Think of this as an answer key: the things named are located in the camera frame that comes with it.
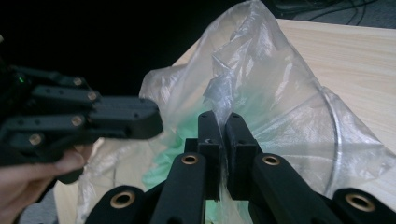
screw hole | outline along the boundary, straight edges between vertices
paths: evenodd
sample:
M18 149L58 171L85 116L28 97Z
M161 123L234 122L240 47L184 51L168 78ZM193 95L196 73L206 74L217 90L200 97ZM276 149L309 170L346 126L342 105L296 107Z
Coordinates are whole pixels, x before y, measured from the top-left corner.
M193 165L198 162L198 158L193 155L187 155L187 156L183 157L181 159L181 161L183 161L184 164Z
M265 156L262 158L262 161L264 161L268 165L279 165L280 164L280 160L274 156Z
M110 205L113 208L124 208L134 202L135 195L132 191L124 191L111 198Z
M375 210L375 205L371 200L356 193L347 194L346 201L363 212L373 212Z

human finger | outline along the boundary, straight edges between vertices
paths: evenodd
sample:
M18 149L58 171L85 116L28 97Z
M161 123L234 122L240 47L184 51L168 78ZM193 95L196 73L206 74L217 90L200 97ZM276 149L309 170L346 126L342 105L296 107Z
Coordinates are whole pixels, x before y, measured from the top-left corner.
M22 164L0 169L3 183L16 183L67 174L83 167L85 160L74 149L66 150L54 163Z

transparent plastic bag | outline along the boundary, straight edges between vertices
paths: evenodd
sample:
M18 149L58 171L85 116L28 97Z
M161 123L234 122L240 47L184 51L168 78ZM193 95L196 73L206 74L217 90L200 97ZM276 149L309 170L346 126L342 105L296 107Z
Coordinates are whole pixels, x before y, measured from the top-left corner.
M330 198L337 189L377 180L396 164L395 155L320 85L261 1L223 13L188 63L146 75L140 97L157 103L164 131L145 141L102 139L79 180L80 222L107 190L124 184L147 190L165 180L207 110L220 128L231 112L241 115L264 152L283 156L313 190ZM206 204L206 221L250 223L247 202L233 201L224 186L225 176L221 201ZM382 190L366 189L375 189L374 195Z

robotic hand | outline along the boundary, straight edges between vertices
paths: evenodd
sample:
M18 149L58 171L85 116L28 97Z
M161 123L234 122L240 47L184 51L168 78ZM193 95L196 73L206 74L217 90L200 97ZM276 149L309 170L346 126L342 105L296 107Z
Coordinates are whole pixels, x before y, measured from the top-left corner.
M83 77L0 61L0 166L54 162L100 137L150 139L163 131L158 106L134 96L102 96ZM57 177L78 180L82 169Z

black cable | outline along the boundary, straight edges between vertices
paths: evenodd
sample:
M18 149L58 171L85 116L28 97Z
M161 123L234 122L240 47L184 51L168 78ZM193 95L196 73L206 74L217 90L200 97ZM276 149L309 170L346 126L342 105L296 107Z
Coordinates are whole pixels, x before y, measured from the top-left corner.
M353 3L353 0L349 0L350 5L352 5L355 8L355 13L353 14L353 16L350 18L350 20L346 23L346 25L349 25L354 19L355 17L358 15L358 8L355 6L355 3Z
M358 4L358 5L356 5L355 7L367 6L367 5L372 4L372 3L376 2L376 1L378 1L378 0L372 0L372 1L370 1L370 2L364 1L364 3ZM319 18L319 17L325 16L325 15L327 15L327 14L334 13L334 12L338 12L338 11L343 11L343 10L347 10L347 9L351 9L351 8L353 8L353 7L341 7L341 8L329 10L329 11L320 13L320 14L318 14L317 16L312 17L311 19L309 19L309 20L307 20L307 21L313 21L313 20L315 20L315 19L317 19L317 18Z
M366 6L367 6L367 4L364 4L363 12L361 13L361 19L356 23L357 26L359 26L359 24L361 24L361 21L363 20L364 15L366 14Z

